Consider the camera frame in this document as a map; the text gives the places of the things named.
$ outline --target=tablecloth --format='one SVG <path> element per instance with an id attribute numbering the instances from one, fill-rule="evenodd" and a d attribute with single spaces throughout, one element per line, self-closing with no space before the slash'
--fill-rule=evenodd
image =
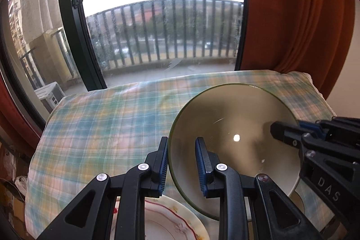
<path id="1" fill-rule="evenodd" d="M 27 231 L 37 237 L 81 189 L 99 173 L 123 174 L 142 163 L 168 136 L 181 108 L 195 95 L 219 84 L 247 83 L 279 97 L 301 120 L 330 119 L 334 113 L 299 72 L 269 70 L 196 74 L 120 85 L 63 98 L 51 113 L 33 156 L 27 182 Z M 333 217 L 300 181 L 296 191 L 305 215 L 320 230 Z M 177 191 L 168 171 L 164 194 L 194 211 Z M 218 222 L 198 212 L 211 239 Z"/>

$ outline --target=white wall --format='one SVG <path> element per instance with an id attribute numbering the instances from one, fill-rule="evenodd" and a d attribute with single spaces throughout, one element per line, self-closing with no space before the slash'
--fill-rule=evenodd
<path id="1" fill-rule="evenodd" d="M 355 24 L 349 52 L 326 100 L 337 116 L 360 118 L 360 1 L 355 0 Z"/>

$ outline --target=window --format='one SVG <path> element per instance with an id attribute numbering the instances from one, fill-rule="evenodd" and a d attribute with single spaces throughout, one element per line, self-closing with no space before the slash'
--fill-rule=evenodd
<path id="1" fill-rule="evenodd" d="M 62 97 L 87 91 L 73 60 L 58 0 L 8 0 L 8 12 L 12 42 L 8 40 L 6 46 L 12 67 L 47 119 Z"/>
<path id="2" fill-rule="evenodd" d="M 107 86 L 234 70 L 244 0 L 83 0 Z"/>

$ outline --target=white lettering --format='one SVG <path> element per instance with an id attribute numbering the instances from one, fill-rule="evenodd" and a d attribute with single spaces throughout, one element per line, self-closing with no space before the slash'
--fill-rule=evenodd
<path id="1" fill-rule="evenodd" d="M 328 188 L 326 188 L 326 189 L 325 189 L 325 191 L 327 191 L 327 192 L 328 192 L 328 194 L 330 195 L 330 192 L 331 192 L 331 185 L 329 185 L 329 187 L 328 187 Z"/>
<path id="2" fill-rule="evenodd" d="M 325 179 L 323 177 L 320 177 L 320 180 L 317 184 L 321 187 L 324 185 L 324 183 L 325 183 Z"/>
<path id="3" fill-rule="evenodd" d="M 340 192 L 335 192 L 335 195 L 333 196 L 333 201 L 337 202 L 337 200 L 339 199 L 340 196 Z"/>

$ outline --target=beige bowl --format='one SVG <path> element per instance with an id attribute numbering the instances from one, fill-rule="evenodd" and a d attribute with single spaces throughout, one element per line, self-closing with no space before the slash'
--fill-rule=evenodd
<path id="1" fill-rule="evenodd" d="M 200 93 L 177 115 L 169 135 L 169 170 L 184 199 L 218 220 L 219 199 L 203 197 L 195 160 L 195 139 L 240 174 L 268 174 L 289 196 L 299 180 L 298 150 L 270 134 L 274 121 L 296 125 L 289 108 L 271 93 L 246 84 L 225 84 Z M 248 220 L 251 220 L 247 204 Z"/>

